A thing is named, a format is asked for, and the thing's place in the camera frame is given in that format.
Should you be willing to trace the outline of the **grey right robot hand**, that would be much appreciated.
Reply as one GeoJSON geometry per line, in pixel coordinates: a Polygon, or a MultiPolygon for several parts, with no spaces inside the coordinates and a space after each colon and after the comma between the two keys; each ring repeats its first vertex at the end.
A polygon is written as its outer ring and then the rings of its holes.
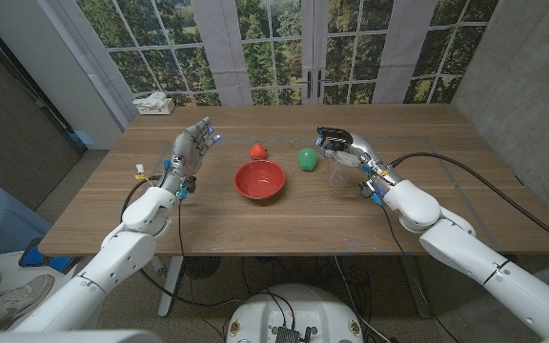
{"type": "Polygon", "coordinates": [[[388,167],[370,144],[356,133],[343,129],[318,127],[315,144],[321,148],[324,156],[336,163],[360,169],[369,175],[362,186],[362,194],[367,197],[375,192],[385,195],[401,178],[388,167]]]}

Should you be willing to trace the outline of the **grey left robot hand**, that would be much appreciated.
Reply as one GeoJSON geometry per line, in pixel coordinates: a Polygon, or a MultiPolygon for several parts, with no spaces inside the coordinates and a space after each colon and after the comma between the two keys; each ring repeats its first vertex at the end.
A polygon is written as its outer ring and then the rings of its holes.
{"type": "Polygon", "coordinates": [[[204,117],[178,134],[173,142],[171,165],[158,181],[158,187],[174,193],[199,171],[209,149],[221,138],[214,133],[209,117],[204,117]]]}

